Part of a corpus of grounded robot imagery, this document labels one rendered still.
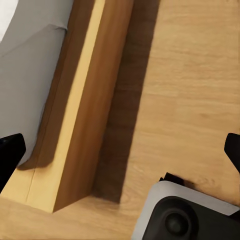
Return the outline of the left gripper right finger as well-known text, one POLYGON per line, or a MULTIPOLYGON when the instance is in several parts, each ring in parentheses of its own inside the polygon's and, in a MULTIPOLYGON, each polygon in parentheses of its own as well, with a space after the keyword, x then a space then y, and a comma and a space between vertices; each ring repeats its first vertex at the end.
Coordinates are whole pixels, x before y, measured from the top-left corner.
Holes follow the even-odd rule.
POLYGON ((224 151, 235 165, 240 173, 240 135, 235 133, 229 133, 227 135, 224 151))

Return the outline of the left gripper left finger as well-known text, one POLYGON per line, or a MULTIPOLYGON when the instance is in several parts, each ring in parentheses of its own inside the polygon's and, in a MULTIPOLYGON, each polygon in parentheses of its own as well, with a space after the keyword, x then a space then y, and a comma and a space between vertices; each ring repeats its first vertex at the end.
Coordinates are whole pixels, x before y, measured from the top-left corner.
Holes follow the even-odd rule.
POLYGON ((0 193, 26 152, 21 133, 0 138, 0 193))

